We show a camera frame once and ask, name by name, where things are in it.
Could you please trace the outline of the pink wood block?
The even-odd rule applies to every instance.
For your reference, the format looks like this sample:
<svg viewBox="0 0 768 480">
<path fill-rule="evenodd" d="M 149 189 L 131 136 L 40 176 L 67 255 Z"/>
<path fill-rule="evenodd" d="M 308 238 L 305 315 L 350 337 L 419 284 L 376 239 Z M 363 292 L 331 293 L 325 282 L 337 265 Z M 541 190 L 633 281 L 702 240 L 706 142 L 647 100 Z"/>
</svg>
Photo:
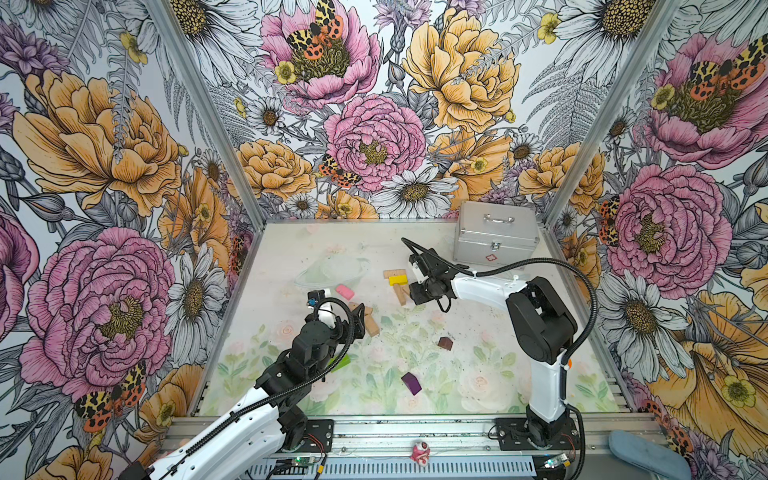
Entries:
<svg viewBox="0 0 768 480">
<path fill-rule="evenodd" d="M 337 285 L 335 291 L 345 300 L 352 300 L 355 297 L 355 292 L 344 284 Z"/>
</svg>

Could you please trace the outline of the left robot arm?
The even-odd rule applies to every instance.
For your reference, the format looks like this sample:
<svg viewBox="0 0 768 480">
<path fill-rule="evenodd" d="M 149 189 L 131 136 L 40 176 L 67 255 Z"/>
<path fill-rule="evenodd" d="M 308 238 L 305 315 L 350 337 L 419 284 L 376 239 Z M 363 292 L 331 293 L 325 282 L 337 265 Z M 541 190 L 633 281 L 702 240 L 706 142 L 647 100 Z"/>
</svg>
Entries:
<svg viewBox="0 0 768 480">
<path fill-rule="evenodd" d="M 298 404 L 365 336 L 366 307 L 337 298 L 311 303 L 312 312 L 293 340 L 224 415 L 185 445 L 145 467 L 136 461 L 121 479 L 235 479 L 259 460 L 292 450 L 308 419 Z"/>
</svg>

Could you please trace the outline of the yellow wood block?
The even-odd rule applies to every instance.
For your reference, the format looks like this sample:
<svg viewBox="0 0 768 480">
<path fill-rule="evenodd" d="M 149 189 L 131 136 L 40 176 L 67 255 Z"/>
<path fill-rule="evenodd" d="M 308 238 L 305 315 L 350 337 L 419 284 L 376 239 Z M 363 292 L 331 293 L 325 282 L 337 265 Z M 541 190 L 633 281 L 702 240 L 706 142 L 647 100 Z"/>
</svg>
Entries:
<svg viewBox="0 0 768 480">
<path fill-rule="evenodd" d="M 388 282 L 391 286 L 394 285 L 407 285 L 408 284 L 408 277 L 405 274 L 402 275 L 393 275 L 388 278 Z"/>
</svg>

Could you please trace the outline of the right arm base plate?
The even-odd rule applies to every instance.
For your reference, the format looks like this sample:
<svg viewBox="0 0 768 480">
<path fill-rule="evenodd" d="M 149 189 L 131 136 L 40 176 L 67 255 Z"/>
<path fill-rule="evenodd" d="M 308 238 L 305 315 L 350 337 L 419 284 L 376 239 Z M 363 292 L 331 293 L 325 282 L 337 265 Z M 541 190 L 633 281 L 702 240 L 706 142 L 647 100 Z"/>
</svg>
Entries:
<svg viewBox="0 0 768 480">
<path fill-rule="evenodd" d="M 582 444 L 576 422 L 567 413 L 554 422 L 522 416 L 496 418 L 491 437 L 502 451 L 575 451 Z"/>
</svg>

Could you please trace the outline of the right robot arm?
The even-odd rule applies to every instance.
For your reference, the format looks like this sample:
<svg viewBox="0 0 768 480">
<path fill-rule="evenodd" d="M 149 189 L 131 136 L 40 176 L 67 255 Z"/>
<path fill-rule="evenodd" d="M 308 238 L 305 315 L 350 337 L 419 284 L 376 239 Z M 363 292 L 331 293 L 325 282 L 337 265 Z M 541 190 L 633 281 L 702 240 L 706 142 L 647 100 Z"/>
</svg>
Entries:
<svg viewBox="0 0 768 480">
<path fill-rule="evenodd" d="M 567 352 L 574 345 L 578 325 L 547 279 L 535 277 L 524 282 L 466 275 L 428 277 L 411 283 L 409 295 L 417 305 L 446 298 L 507 311 L 531 368 L 532 389 L 522 432 L 532 446 L 544 449 L 569 430 Z"/>
</svg>

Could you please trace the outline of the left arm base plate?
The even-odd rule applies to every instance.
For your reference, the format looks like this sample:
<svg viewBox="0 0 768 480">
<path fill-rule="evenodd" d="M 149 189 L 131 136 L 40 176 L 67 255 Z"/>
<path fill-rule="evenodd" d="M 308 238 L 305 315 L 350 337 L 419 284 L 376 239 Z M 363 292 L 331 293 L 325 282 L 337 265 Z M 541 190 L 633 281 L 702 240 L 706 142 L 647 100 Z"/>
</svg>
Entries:
<svg viewBox="0 0 768 480">
<path fill-rule="evenodd" d="M 326 454 L 332 449 L 335 422 L 332 419 L 308 419 L 291 426 L 281 449 L 284 453 Z"/>
</svg>

